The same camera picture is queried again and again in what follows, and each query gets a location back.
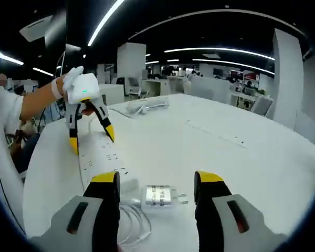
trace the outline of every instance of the power outlet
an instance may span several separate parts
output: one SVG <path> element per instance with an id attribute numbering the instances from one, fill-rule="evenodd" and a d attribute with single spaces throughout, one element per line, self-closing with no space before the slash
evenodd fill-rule
<path id="1" fill-rule="evenodd" d="M 120 173 L 121 193 L 139 187 L 138 179 L 120 159 L 116 144 L 104 132 L 91 132 L 80 137 L 78 142 L 79 167 L 84 191 L 94 176 L 111 171 Z"/>

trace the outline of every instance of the fluorescent light strip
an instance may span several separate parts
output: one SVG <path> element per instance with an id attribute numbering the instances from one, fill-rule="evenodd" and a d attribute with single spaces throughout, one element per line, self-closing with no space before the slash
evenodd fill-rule
<path id="1" fill-rule="evenodd" d="M 22 61 L 19 61 L 19 60 L 17 60 L 17 59 L 13 59 L 13 58 L 11 58 L 11 57 L 9 57 L 9 56 L 6 56 L 6 55 L 2 54 L 1 52 L 0 52 L 0 59 L 8 60 L 8 61 L 10 61 L 10 62 L 19 64 L 19 65 L 21 65 L 21 66 L 24 64 Z"/>
<path id="2" fill-rule="evenodd" d="M 33 67 L 33 70 L 39 71 L 39 72 L 41 72 L 41 73 L 43 73 L 43 74 L 46 74 L 46 75 L 49 75 L 49 76 L 54 76 L 54 75 L 52 75 L 52 74 L 50 74 L 50 73 L 48 73 L 48 72 L 45 72 L 45 71 L 43 71 L 43 70 L 41 70 L 41 69 L 36 68 L 36 67 Z"/>
<path id="3" fill-rule="evenodd" d="M 159 63 L 159 61 L 146 62 L 146 65 L 148 65 L 148 64 L 154 64 L 154 63 Z"/>
<path id="4" fill-rule="evenodd" d="M 275 75 L 275 73 L 258 68 L 258 67 L 253 67 L 245 64 L 240 64 L 240 63 L 235 63 L 235 62 L 230 62 L 230 61 L 222 61 L 222 60 L 213 60 L 213 59 L 193 59 L 193 61 L 209 61 L 209 62 L 218 62 L 218 63 L 226 63 L 226 64 L 232 64 L 232 65 L 238 65 L 238 66 L 243 66 L 243 67 L 249 67 L 249 68 L 254 68 L 263 72 L 267 72 L 269 74 Z"/>
<path id="5" fill-rule="evenodd" d="M 114 5 L 109 9 L 109 11 L 106 13 L 106 15 L 103 17 L 103 19 L 100 21 L 99 25 L 97 26 L 97 29 L 92 34 L 92 37 L 90 38 L 90 41 L 88 43 L 88 46 L 91 46 L 93 41 L 95 40 L 96 36 L 98 35 L 99 31 L 102 29 L 104 24 L 107 22 L 107 20 L 112 16 L 112 14 L 118 9 L 118 7 L 124 2 L 125 0 L 117 0 Z"/>
<path id="6" fill-rule="evenodd" d="M 259 57 L 263 57 L 266 59 L 270 60 L 275 60 L 275 58 L 263 55 L 263 54 L 258 54 L 252 51 L 244 51 L 244 50 L 239 50 L 239 49 L 231 49 L 231 48 L 221 48 L 221 47 L 196 47 L 196 48 L 182 48 L 182 49 L 173 49 L 173 50 L 166 50 L 164 51 L 165 53 L 171 53 L 174 51 L 189 51 L 189 50 L 217 50 L 217 51 L 234 51 L 236 53 L 243 53 L 243 54 L 251 54 Z"/>

